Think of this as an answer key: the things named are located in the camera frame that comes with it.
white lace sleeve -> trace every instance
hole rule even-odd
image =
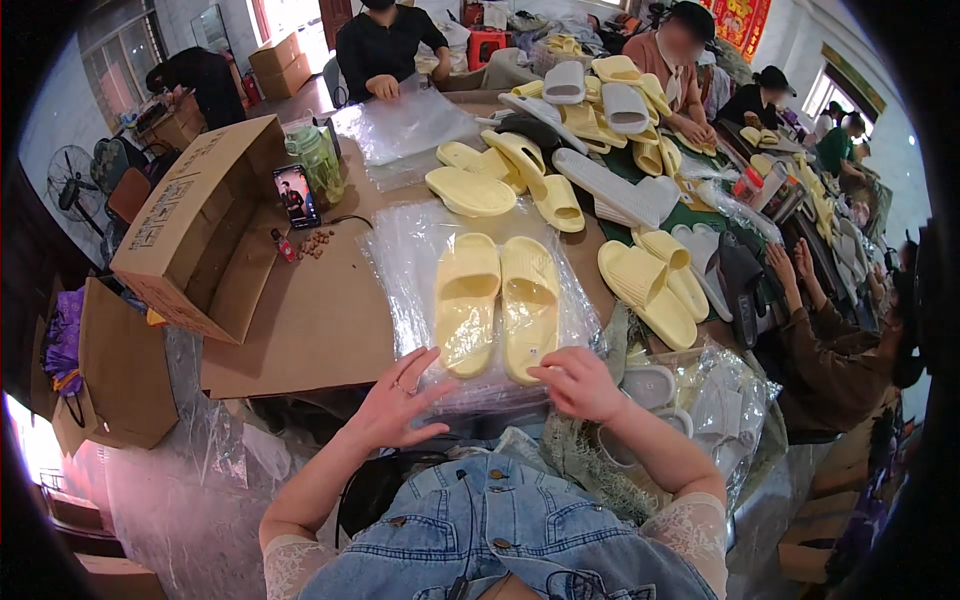
[[[274,538],[263,552],[267,600],[290,600],[320,567],[335,558],[333,549],[317,541],[293,535]]]
[[[727,597],[727,511],[708,493],[692,493],[643,523],[644,536],[690,561],[717,598]]]

red banner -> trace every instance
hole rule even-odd
[[[754,59],[767,23],[770,0],[700,0],[716,15],[717,37],[733,44],[747,62]]]

ring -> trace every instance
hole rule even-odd
[[[403,386],[400,385],[400,382],[399,382],[399,381],[395,381],[395,382],[394,382],[394,387],[395,387],[395,388],[398,388],[401,392],[403,392],[404,394],[406,394],[407,397],[413,397],[413,396],[416,395],[416,391],[411,392],[410,390],[404,388]]]

phone screen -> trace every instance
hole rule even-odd
[[[306,171],[301,165],[277,169],[274,171],[274,183],[294,229],[314,227],[320,223],[313,194],[306,182]]]

standing fan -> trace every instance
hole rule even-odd
[[[90,176],[90,155],[80,146],[63,146],[50,159],[47,168],[47,198],[60,212],[75,223],[88,223],[104,236],[104,231],[93,220],[107,201]]]

